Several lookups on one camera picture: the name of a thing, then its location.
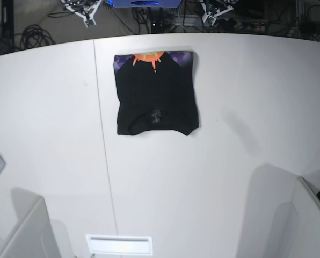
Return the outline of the black T-shirt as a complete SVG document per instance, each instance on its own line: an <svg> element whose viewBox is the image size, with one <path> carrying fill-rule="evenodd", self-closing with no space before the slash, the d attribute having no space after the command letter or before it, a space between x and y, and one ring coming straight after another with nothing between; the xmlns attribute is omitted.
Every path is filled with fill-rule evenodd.
<svg viewBox="0 0 320 258"><path fill-rule="evenodd" d="M117 133L173 130L188 136L199 128L193 61L191 51L115 55Z"/></svg>

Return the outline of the white power strip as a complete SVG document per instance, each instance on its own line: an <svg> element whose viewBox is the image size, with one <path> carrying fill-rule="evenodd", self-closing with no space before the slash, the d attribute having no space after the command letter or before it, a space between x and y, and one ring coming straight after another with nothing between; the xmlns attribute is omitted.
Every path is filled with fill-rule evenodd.
<svg viewBox="0 0 320 258"><path fill-rule="evenodd" d="M198 15L173 16L168 23L181 27L184 31L193 28L200 32L261 32L267 25L266 20L251 19L241 16L219 16L202 18Z"/></svg>

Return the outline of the blue box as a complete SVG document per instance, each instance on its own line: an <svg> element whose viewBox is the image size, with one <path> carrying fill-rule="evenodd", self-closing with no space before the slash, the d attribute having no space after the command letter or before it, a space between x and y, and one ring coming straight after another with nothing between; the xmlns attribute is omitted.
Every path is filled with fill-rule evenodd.
<svg viewBox="0 0 320 258"><path fill-rule="evenodd" d="M176 8L181 0L107 0L106 2L115 8Z"/></svg>

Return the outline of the white partition panel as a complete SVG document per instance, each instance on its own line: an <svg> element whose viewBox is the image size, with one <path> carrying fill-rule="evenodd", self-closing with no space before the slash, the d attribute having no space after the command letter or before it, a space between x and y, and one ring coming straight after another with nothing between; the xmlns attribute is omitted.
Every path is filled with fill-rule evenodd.
<svg viewBox="0 0 320 258"><path fill-rule="evenodd" d="M0 257L61 257L43 197L38 196L0 241Z"/></svg>

